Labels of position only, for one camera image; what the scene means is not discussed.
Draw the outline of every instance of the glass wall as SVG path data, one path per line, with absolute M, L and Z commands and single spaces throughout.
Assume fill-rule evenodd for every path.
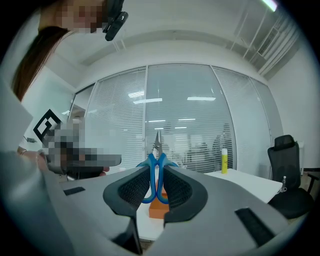
M 261 99 L 248 76 L 214 69 L 231 112 L 237 148 L 237 170 L 270 177 L 269 125 Z
M 145 108 L 146 153 L 161 132 L 162 149 L 180 167 L 196 172 L 221 170 L 221 149 L 228 167 L 236 166 L 230 111 L 207 65 L 164 64 L 148 68 Z
M 268 86 L 263 83 L 251 79 L 253 85 L 255 86 L 261 102 L 264 106 L 265 114 L 268 119 L 270 135 L 271 135 L 271 145 L 274 146 L 275 138 L 284 135 L 284 130 L 282 128 L 282 123 L 279 115 L 279 111 L 275 102 L 274 97 L 271 94 Z
M 92 93 L 85 120 L 86 141 L 105 154 L 122 155 L 121 164 L 111 167 L 110 174 L 134 168 L 143 159 L 145 77 L 145 68 L 129 70 L 99 81 Z M 90 131 L 87 124 L 92 123 Z
M 226 148 L 229 168 L 269 178 L 265 105 L 274 99 L 264 93 L 266 88 L 256 90 L 259 86 L 265 85 L 199 64 L 152 65 L 115 74 L 97 82 L 92 92 L 86 118 L 100 125 L 91 147 L 121 154 L 121 165 L 109 173 L 123 171 L 152 152 L 160 131 L 163 152 L 180 167 L 219 171 Z M 281 127 L 280 119 L 274 121 L 274 127 Z

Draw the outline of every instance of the hand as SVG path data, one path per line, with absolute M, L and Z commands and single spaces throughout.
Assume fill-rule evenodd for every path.
M 38 152 L 37 151 L 25 151 L 22 154 L 23 158 L 28 158 L 32 162 L 36 163 L 38 166 L 39 170 L 41 171 L 46 171 L 48 170 L 46 160 L 44 159 L 43 155 L 39 155 L 37 158 Z
M 105 176 L 105 175 L 107 175 L 106 173 L 109 171 L 110 171 L 109 167 L 103 167 L 103 172 L 101 172 L 99 176 Z

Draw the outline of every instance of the ceiling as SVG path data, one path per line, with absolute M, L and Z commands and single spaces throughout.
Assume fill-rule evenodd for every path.
M 61 42 L 57 54 L 81 70 L 140 43 L 192 40 L 232 48 L 242 56 L 249 49 L 249 60 L 278 18 L 261 0 L 125 0 L 123 11 L 129 18 L 112 42 L 101 30 L 75 33 Z

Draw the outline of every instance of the yellow glue stick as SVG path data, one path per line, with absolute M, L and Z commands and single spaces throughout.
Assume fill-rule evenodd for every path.
M 228 150 L 223 148 L 221 150 L 222 153 L 222 171 L 221 173 L 227 174 L 228 173 Z

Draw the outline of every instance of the blue scissors handle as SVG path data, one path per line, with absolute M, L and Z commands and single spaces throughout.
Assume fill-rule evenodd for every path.
M 139 163 L 137 167 L 150 167 L 150 187 L 151 187 L 151 195 L 147 198 L 144 198 L 142 203 L 149 204 L 156 198 L 156 182 L 155 182 L 155 169 L 156 165 L 158 164 L 157 159 L 155 158 L 154 154 L 149 154 L 145 161 Z
M 159 165 L 159 178 L 158 178 L 158 186 L 156 190 L 156 197 L 159 199 L 159 201 L 163 204 L 169 204 L 168 199 L 164 198 L 162 196 L 162 187 L 164 184 L 164 167 L 165 166 L 174 166 L 179 167 L 174 162 L 171 162 L 165 153 L 162 153 L 161 156 L 158 159 L 158 165 Z

